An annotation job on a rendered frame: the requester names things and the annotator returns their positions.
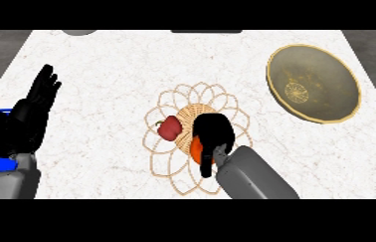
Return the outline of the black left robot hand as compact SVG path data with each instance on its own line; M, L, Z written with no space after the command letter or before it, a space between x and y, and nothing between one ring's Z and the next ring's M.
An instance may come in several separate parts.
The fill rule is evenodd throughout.
M26 98L18 101L9 115L0 112L0 157L35 152L40 148L60 86L53 66L44 65Z

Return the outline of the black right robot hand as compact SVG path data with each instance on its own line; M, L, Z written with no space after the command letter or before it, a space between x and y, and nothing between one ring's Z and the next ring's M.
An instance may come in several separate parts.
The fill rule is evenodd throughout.
M199 154L200 176L209 178L214 149L224 145L224 154L228 154L234 143L233 127L225 115L217 113L200 114L193 121L192 135L197 137L202 145Z

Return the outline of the orange squash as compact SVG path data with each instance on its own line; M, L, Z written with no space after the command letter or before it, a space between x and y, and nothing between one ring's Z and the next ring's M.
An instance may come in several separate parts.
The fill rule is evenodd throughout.
M199 142L199 137L195 136L190 142L189 154L196 164L200 164L200 152L202 152L202 144Z

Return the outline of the tan woven flower placemat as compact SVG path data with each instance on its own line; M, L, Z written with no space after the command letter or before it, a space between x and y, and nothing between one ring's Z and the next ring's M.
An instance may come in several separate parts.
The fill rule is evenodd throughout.
M178 84L159 93L156 105L146 112L146 133L143 147L150 153L150 174L165 178L178 196L192 193L209 196L223 194L215 181L217 167L211 166L211 178L202 178L199 163L190 155L192 124L200 114L223 114L230 122L234 143L252 146L249 135L249 114L240 109L237 97L220 84L199 82L195 85ZM181 123L183 132L172 141L158 134L158 129L168 116Z

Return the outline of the olive bowl with gold rim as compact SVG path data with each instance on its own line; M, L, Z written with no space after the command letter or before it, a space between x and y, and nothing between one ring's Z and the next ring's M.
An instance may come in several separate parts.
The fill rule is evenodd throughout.
M283 109L304 121L327 124L349 120L361 105L354 73L321 48L292 44L270 55L265 82Z

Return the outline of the red bell pepper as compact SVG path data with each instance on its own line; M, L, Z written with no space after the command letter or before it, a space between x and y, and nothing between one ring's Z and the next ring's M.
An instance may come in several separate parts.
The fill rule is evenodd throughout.
M156 122L158 134L166 141L174 141L183 132L183 125L175 116L168 116L164 121Z

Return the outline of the grey round object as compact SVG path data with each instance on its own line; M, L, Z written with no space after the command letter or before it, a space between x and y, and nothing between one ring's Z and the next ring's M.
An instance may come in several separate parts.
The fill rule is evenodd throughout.
M85 36L94 33L97 30L62 30L69 36Z

